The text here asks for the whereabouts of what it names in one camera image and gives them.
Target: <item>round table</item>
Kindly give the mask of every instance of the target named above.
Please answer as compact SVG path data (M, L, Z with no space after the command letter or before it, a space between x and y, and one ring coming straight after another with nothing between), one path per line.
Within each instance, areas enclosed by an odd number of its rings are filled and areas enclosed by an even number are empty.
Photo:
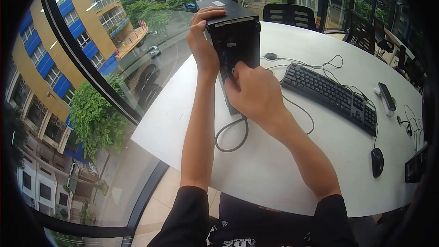
M421 118L422 97L416 89L390 66L373 55L336 38L299 27L261 22L261 56L268 52L279 58L292 58L309 65L322 65L335 55L343 57L343 67L325 66L344 85L358 87L377 107L378 135L376 147L384 156L380 177L373 178L370 151L375 138L345 118L282 88L282 93L307 110L314 119L310 138L325 152L337 172L348 217L375 215L391 211L410 202L417 184L404 183L404 164L414 154L414 137L409 137L396 120L406 119L404 104ZM333 60L341 65L341 59ZM270 62L268 68L289 61ZM281 80L285 68L273 70ZM164 87L135 130L132 140L145 150L181 170L181 151L189 123L195 86L196 63L191 56ZM373 89L378 82L387 85L396 99L397 108L391 118L386 116L381 99ZM309 117L285 101L300 126L308 132ZM409 118L412 113L407 110ZM219 80L215 88L215 132L240 118L230 116ZM244 136L244 123L227 129L219 138L224 149L235 147ZM215 149L211 187L237 198L296 214L313 215L316 200L304 184L290 152L257 124L249 121L249 136L235 152Z

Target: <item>street lamp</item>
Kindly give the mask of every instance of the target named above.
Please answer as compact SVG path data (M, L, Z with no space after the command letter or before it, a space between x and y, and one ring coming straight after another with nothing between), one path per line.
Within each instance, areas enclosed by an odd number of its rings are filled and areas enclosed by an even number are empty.
M67 108L66 108L61 102L59 102L58 99L56 99L56 97L55 97L54 95L51 94L51 92L48 91L47 94L46 94L46 96L47 96L47 97L53 96L53 98L54 98L54 99L55 99L55 100L56 100L61 106L63 106L64 109L66 109L68 112L70 112L70 110L67 109Z

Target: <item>forearm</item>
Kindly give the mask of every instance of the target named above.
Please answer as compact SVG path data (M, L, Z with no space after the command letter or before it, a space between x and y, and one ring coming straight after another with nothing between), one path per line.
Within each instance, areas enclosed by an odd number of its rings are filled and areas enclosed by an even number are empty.
M278 136L294 157L305 184L320 201L332 194L341 194L337 174L321 149L300 128L290 112L278 123Z
M215 123L215 78L199 77L181 156L180 186L207 191L210 184Z

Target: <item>smartphone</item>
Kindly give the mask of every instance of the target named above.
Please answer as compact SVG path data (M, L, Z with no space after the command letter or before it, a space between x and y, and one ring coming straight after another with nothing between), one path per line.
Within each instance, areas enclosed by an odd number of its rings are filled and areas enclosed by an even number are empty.
M378 83L378 86L380 87L381 94L384 96L385 102L387 103L387 107L391 111L396 110L396 105L393 102L392 96L390 95L390 92L387 89L387 86L381 82Z

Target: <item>yellow building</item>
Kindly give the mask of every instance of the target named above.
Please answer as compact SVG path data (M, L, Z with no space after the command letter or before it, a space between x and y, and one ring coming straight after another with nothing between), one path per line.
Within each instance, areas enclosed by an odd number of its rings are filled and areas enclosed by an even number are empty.
M99 72L110 74L117 67L117 41L113 40L133 31L120 1L56 1L82 51ZM67 124L73 93L85 78L57 42L41 0L34 0L26 13L12 57L11 68L17 69L7 101L23 110L24 121L34 136L61 154L79 158L82 148L68 145L72 129Z

